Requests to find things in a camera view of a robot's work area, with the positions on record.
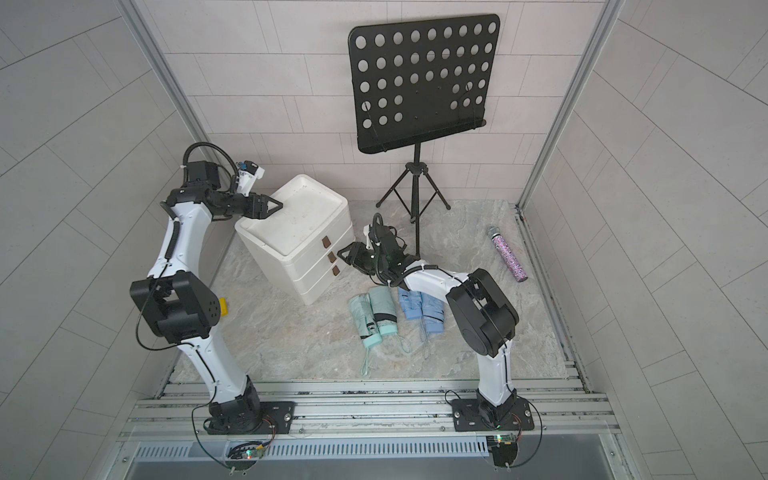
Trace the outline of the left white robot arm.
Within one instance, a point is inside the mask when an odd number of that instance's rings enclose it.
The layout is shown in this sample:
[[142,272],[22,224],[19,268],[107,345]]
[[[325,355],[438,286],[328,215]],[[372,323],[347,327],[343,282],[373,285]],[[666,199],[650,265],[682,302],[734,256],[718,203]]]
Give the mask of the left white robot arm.
[[250,377],[230,354],[218,324],[224,314],[219,297],[202,281],[200,258],[209,226],[235,216],[264,220],[282,202],[252,192],[263,168],[252,161],[235,162],[221,147],[210,149],[227,161],[193,161],[191,144],[181,162],[182,184],[160,206],[168,216],[158,258],[143,280],[132,283],[130,296],[152,333],[178,348],[196,367],[209,391],[210,435],[286,434],[295,405],[261,402]]

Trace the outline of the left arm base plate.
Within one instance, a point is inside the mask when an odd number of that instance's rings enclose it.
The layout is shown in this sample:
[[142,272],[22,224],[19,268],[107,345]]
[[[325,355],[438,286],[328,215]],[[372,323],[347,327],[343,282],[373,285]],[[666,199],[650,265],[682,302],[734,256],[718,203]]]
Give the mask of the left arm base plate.
[[212,403],[210,417],[203,424],[209,435],[287,434],[296,404],[266,402],[256,407],[244,401]]

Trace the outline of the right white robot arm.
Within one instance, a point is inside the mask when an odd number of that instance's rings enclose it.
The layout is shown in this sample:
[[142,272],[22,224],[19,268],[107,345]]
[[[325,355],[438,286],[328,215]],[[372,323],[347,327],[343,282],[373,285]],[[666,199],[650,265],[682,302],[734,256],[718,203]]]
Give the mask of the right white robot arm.
[[393,229],[375,214],[366,242],[353,242],[338,257],[387,287],[427,294],[446,304],[465,343],[477,354],[476,397],[449,402],[458,432],[516,432],[536,428],[530,402],[511,383],[508,358],[519,315],[484,269],[471,273],[444,270],[406,252]]

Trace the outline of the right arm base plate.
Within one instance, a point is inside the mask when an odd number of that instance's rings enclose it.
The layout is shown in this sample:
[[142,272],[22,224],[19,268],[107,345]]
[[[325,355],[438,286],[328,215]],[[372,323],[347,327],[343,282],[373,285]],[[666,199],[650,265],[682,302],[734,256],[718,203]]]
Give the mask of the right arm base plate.
[[493,406],[482,397],[456,398],[450,405],[457,432],[526,432],[536,427],[536,415],[523,397],[510,397],[500,406]]

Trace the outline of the white top drawer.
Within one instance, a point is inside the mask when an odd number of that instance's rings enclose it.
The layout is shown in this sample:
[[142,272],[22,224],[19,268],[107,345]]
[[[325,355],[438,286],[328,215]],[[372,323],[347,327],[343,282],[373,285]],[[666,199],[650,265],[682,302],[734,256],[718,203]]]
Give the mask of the white top drawer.
[[348,207],[333,215],[279,211],[244,227],[243,242],[258,262],[312,264],[354,240]]

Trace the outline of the white three-drawer cabinet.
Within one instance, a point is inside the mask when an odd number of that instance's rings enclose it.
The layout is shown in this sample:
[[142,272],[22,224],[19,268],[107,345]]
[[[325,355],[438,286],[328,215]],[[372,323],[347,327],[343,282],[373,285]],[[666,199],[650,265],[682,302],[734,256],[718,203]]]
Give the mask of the white three-drawer cabinet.
[[[284,204],[281,210],[287,209],[291,213],[319,213],[321,216],[328,216],[333,215],[344,207],[349,208],[348,200],[345,197],[305,174],[297,175],[288,181],[275,192],[274,198]],[[242,218],[236,222],[235,230],[242,241],[244,236],[242,233],[243,228],[248,228],[254,221],[261,220]],[[269,262],[258,262],[256,259],[255,261],[260,269]],[[270,282],[273,286],[279,288],[276,283]]]

